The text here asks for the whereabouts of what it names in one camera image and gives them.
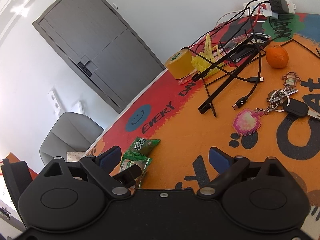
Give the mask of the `pink pixel keychain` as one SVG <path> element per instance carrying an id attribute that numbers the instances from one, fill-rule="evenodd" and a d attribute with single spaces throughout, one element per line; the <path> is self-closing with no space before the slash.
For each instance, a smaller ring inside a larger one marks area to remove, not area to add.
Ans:
<path id="1" fill-rule="evenodd" d="M 232 126 L 239 135 L 251 135 L 260 128 L 263 115 L 264 112 L 259 108 L 256 110 L 244 109 L 236 115 Z"/>

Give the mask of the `colourful cartoon table mat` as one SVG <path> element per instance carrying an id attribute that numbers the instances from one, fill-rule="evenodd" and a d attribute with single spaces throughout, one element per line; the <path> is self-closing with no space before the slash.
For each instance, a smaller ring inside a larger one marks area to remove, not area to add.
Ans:
<path id="1" fill-rule="evenodd" d="M 308 195 L 312 215 L 319 217 L 319 121 L 293 118 L 284 112 L 271 112 L 261 118 L 260 128 L 250 136 L 237 135 L 232 123 L 237 115 L 233 105 L 248 96 L 246 109 L 267 106 L 268 94 L 283 87 L 288 72 L 300 77 L 294 98 L 319 111 L 319 16 L 281 16 L 259 22 L 256 31 L 284 46 L 289 64 L 284 69 L 255 60 L 240 74 L 249 82 L 233 80 L 213 101 L 214 110 L 201 114 L 198 107 L 223 83 L 219 73 L 205 88 L 200 81 L 180 86 L 164 73 L 90 147 L 99 155 L 112 146 L 127 150 L 136 137 L 159 139 L 151 151 L 152 163 L 143 179 L 145 189 L 198 189 L 215 178 L 209 163 L 209 150 L 215 146 L 229 155 L 243 155 L 253 161 L 277 157 Z"/>

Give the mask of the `key bunch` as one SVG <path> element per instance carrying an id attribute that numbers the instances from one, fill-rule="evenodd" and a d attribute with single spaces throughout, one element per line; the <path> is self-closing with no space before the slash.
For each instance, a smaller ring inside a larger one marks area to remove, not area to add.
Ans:
<path id="1" fill-rule="evenodd" d="M 288 105 L 290 96 L 298 92 L 296 87 L 297 83 L 300 82 L 300 77 L 296 72 L 288 72 L 281 79 L 283 80 L 283 88 L 273 90 L 268 94 L 266 99 L 268 103 L 267 113 L 271 111 L 283 112 L 284 110 L 280 107 L 284 103 Z"/>

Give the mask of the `polka dot cushion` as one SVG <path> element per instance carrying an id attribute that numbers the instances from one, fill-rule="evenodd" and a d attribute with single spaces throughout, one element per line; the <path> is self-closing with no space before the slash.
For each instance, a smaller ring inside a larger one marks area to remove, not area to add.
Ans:
<path id="1" fill-rule="evenodd" d="M 77 162 L 86 155 L 86 152 L 66 152 L 67 162 Z"/>

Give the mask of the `grey door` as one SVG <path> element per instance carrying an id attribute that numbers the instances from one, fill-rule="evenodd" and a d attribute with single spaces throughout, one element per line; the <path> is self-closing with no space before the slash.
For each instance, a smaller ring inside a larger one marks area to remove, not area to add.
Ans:
<path id="1" fill-rule="evenodd" d="M 164 66 L 106 0 L 56 0 L 33 26 L 106 103 L 120 113 Z M 93 73 L 78 67 L 81 61 Z"/>

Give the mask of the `white wall bracket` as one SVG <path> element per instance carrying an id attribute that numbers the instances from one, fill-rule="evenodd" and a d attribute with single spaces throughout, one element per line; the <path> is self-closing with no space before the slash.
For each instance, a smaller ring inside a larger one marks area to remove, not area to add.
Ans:
<path id="1" fill-rule="evenodd" d="M 57 98 L 55 90 L 51 89 L 47 95 L 48 95 L 49 103 L 54 110 L 54 114 L 58 118 L 62 113 L 62 106 Z"/>

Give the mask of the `yellow tape roll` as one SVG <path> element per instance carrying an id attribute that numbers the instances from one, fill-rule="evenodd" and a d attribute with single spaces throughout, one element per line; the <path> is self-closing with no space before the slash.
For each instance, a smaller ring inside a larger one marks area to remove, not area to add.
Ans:
<path id="1" fill-rule="evenodd" d="M 191 61 L 191 52 L 187 49 L 182 49 L 169 57 L 164 65 L 176 80 L 180 80 L 195 70 Z"/>

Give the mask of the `yellow plastic bag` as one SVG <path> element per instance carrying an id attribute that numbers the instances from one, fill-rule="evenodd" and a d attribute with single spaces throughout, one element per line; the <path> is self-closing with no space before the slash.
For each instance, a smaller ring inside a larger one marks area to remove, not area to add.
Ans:
<path id="1" fill-rule="evenodd" d="M 192 56 L 191 64 L 198 72 L 202 73 L 212 65 L 212 62 L 216 63 L 221 57 L 222 53 L 219 50 L 219 46 L 213 46 L 211 36 L 207 34 L 204 43 L 204 51 L 199 52 L 196 56 Z"/>

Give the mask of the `green snack packet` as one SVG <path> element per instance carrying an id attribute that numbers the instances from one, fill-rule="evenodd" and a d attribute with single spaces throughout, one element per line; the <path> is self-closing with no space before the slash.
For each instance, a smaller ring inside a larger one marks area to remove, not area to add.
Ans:
<path id="1" fill-rule="evenodd" d="M 148 156 L 151 151 L 160 143 L 159 139 L 146 139 L 136 137 L 129 147 L 129 151 Z"/>
<path id="2" fill-rule="evenodd" d="M 140 189 L 142 179 L 151 164 L 152 159 L 138 152 L 126 151 L 120 162 L 120 172 L 129 171 L 131 177 L 135 179 L 135 185 L 130 184 L 131 188 Z"/>

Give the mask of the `black power adapter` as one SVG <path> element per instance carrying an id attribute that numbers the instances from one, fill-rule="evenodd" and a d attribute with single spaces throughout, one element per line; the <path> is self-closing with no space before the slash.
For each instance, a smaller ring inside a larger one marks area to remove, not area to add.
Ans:
<path id="1" fill-rule="evenodd" d="M 277 14 L 289 14 L 289 6 L 285 0 L 269 0 L 271 11 Z"/>

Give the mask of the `orange mandarin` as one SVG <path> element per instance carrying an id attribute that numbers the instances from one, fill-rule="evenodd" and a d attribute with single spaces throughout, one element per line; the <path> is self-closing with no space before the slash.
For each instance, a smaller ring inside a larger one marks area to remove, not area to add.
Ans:
<path id="1" fill-rule="evenodd" d="M 289 55 L 281 46 L 270 46 L 266 50 L 266 61 L 272 68 L 283 69 L 289 62 Z"/>

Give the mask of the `white power strip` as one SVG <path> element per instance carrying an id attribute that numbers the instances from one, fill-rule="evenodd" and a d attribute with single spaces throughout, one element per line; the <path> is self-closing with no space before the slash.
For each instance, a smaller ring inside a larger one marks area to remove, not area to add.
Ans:
<path id="1" fill-rule="evenodd" d="M 297 9 L 296 5 L 294 3 L 292 3 L 291 0 L 283 0 L 283 1 L 286 1 L 286 3 L 287 3 L 289 14 L 295 14 L 295 10 Z M 259 15 L 263 15 L 265 17 L 276 17 L 278 15 L 278 13 L 276 13 L 275 11 L 272 11 L 271 5 L 270 5 L 270 3 L 268 3 L 268 0 L 251 1 L 251 2 L 244 3 L 243 6 L 244 6 L 244 9 L 246 8 L 246 6 L 248 6 L 247 8 L 250 9 L 250 12 L 252 12 L 253 9 L 259 3 L 262 3 L 260 5 L 260 14 Z"/>

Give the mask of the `black car key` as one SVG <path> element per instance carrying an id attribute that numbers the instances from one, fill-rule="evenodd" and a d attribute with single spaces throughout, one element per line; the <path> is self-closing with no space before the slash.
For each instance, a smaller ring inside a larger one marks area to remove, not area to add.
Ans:
<path id="1" fill-rule="evenodd" d="M 306 103 L 296 99 L 286 100 L 283 103 L 283 110 L 299 118 L 309 116 L 319 120 L 319 113 L 310 110 Z"/>

